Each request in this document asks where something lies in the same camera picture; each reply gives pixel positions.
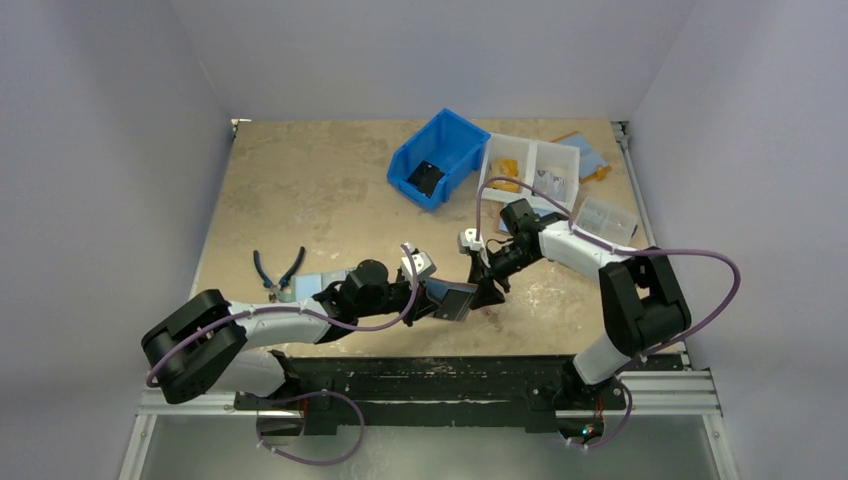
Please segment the dark grey card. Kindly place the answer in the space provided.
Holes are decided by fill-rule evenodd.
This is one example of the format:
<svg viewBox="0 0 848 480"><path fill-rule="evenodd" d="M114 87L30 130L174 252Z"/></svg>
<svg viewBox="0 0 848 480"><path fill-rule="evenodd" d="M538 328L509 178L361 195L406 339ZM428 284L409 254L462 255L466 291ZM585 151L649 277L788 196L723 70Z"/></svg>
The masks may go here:
<svg viewBox="0 0 848 480"><path fill-rule="evenodd" d="M439 308L434 313L438 320L460 322L463 321L469 310L474 292L466 290L449 289L440 301Z"/></svg>

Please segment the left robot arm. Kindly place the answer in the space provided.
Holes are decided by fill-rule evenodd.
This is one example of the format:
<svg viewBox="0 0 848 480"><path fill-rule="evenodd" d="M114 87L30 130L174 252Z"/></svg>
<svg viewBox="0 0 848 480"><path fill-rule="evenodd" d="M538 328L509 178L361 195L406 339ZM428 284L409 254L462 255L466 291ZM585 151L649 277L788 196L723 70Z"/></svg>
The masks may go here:
<svg viewBox="0 0 848 480"><path fill-rule="evenodd" d="M250 356L250 350L336 341L365 331L360 323L365 317L391 315L385 328L412 324L436 308L425 286L435 270L425 253L413 253L390 282L382 263L364 260L343 280L290 303L229 302L217 289L204 290L142 337L150 364L146 384L160 389L170 404L210 390L241 390L272 408L287 408L297 399L298 382L281 360Z"/></svg>

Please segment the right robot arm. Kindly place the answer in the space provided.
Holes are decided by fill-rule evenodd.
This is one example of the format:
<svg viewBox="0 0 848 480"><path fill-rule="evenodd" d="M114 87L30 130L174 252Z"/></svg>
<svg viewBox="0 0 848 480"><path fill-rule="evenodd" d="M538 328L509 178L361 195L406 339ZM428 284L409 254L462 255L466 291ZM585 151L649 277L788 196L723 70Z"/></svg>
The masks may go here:
<svg viewBox="0 0 848 480"><path fill-rule="evenodd" d="M502 304L512 275L547 260L584 275L600 289L604 332L564 369L561 392L576 407L596 399L601 383L651 347L692 323L671 262L657 250L620 250L574 225L564 213L538 214L525 199L500 212L509 239L493 251L475 228L458 235L471 259L474 309Z"/></svg>

